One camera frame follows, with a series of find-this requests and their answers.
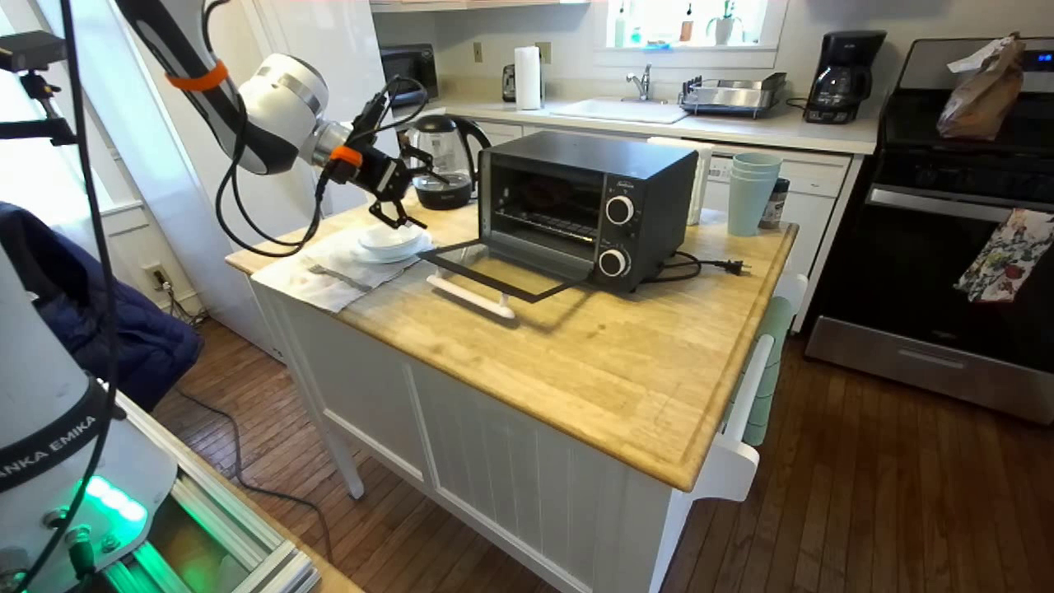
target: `butcher block countertop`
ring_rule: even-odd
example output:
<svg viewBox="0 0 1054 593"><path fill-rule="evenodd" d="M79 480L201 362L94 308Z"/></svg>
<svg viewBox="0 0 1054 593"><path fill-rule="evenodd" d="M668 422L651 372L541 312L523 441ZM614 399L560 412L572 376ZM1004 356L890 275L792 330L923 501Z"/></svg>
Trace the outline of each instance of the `butcher block countertop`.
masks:
<svg viewBox="0 0 1054 593"><path fill-rule="evenodd" d="M425 210L430 244L471 241L478 210ZM347 210L321 235L368 217ZM631 297L563 289L541 305L511 301L516 323L490 321L430 289L419 262L339 312L343 323L455 376L458 382L552 424L621 464L688 491L718 432L762 312L775 295L795 229L726 237L726 223L691 229L684 251L740 257L743 277L706 268L695 281L647 283ZM244 275L268 268L235 253Z"/></svg>

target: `toaster oven knob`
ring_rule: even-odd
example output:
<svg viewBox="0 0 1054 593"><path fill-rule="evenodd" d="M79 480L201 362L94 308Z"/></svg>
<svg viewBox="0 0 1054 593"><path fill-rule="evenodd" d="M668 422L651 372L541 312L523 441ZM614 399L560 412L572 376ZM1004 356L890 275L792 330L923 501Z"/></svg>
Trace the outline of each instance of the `toaster oven knob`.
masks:
<svg viewBox="0 0 1054 593"><path fill-rule="evenodd" d="M629 257L621 251L601 251L597 268L603 277L625 277Z"/></svg>
<svg viewBox="0 0 1054 593"><path fill-rule="evenodd" d="M605 199L603 215L605 215L605 222L614 229L625 229L635 210L631 210L631 201L625 194L614 194L614 199Z"/></svg>

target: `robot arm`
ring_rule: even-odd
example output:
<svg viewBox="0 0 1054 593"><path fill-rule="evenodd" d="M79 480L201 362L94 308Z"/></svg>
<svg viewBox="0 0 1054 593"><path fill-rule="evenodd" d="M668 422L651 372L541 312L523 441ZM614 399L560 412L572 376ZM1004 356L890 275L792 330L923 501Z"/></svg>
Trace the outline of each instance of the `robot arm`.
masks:
<svg viewBox="0 0 1054 593"><path fill-rule="evenodd" d="M354 127L322 121L325 82L293 56L273 53L260 69L235 86L224 64L203 40L208 11L201 0L114 0L131 31L210 127L216 145L255 175L278 175L296 160L321 165L325 182L354 182L376 194L371 215L399 229L413 222L402 194L413 172L399 160L371 148L371 128L384 120L379 92Z"/></svg>

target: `drawer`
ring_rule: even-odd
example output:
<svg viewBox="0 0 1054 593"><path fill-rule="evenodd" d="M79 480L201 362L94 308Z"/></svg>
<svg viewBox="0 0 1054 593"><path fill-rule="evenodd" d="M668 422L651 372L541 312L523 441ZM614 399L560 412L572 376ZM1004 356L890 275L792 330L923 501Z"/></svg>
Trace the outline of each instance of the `drawer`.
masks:
<svg viewBox="0 0 1054 593"><path fill-rule="evenodd" d="M792 194L817 194L831 201L839 194L850 168L850 160L795 156L795 153L766 153L766 156L785 160L780 177L792 182ZM731 156L718 148L709 168L713 182L728 186L728 168L731 168Z"/></svg>

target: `coffee maker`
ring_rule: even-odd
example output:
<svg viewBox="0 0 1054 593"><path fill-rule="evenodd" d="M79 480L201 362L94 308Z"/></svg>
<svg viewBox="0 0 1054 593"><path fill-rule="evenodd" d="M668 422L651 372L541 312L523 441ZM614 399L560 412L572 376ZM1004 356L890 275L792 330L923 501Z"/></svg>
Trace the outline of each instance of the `coffee maker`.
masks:
<svg viewBox="0 0 1054 593"><path fill-rule="evenodd" d="M871 66L882 40L882 31L832 31L822 38L813 88L803 107L807 121L843 127L855 120L861 104L871 98Z"/></svg>

